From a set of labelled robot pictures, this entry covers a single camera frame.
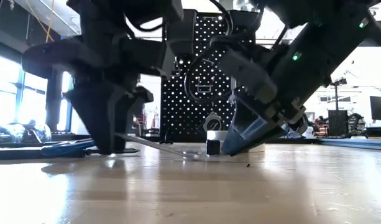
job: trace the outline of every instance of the blue object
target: blue object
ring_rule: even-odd
[[[95,142],[92,139],[79,140],[74,143],[61,142],[51,146],[44,146],[41,148],[41,154],[45,156],[61,156],[73,152],[84,151],[93,146],[95,146]]]

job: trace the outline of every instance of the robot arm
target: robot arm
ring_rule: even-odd
[[[377,1],[252,0],[260,12],[247,14],[254,21],[241,34],[232,34],[233,25],[244,21],[228,14],[218,2],[210,1],[224,11],[231,27],[225,36],[211,39],[211,48],[226,50],[218,66],[246,89],[236,94],[237,110],[222,147],[232,156],[281,136],[284,124],[301,131],[305,126],[303,104],[317,88],[331,83],[330,74],[338,65],[366,39],[381,45],[381,26],[369,12],[369,6]],[[25,52],[22,66],[33,74],[50,67],[70,71],[76,84],[68,94],[69,100],[97,146],[112,152],[117,146],[114,133],[126,132],[118,126],[127,123],[114,114],[132,121],[130,108],[150,101],[145,97],[149,94],[136,92],[139,74],[169,76],[174,53],[178,53],[177,41],[136,39],[126,20],[146,30],[141,28],[143,23],[163,17],[172,27],[182,29],[181,22],[188,25],[194,21],[195,12],[190,12],[193,20],[187,20],[189,11],[184,12],[180,0],[68,3],[80,14],[82,35],[32,47]],[[307,25],[289,45],[278,44],[279,39],[272,49],[244,46],[242,38],[259,28],[266,7],[277,14],[286,29]],[[177,33],[187,34],[185,30]]]

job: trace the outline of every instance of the small black cube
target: small black cube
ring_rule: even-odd
[[[221,142],[219,140],[207,140],[206,142],[206,153],[209,156],[220,155],[221,153]]]

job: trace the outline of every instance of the wooden table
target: wooden table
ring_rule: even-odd
[[[3,223],[379,224],[381,151],[277,144],[205,163],[143,147],[0,161]]]

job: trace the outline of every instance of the monitor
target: monitor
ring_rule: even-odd
[[[371,118],[381,121],[381,97],[370,96]]]

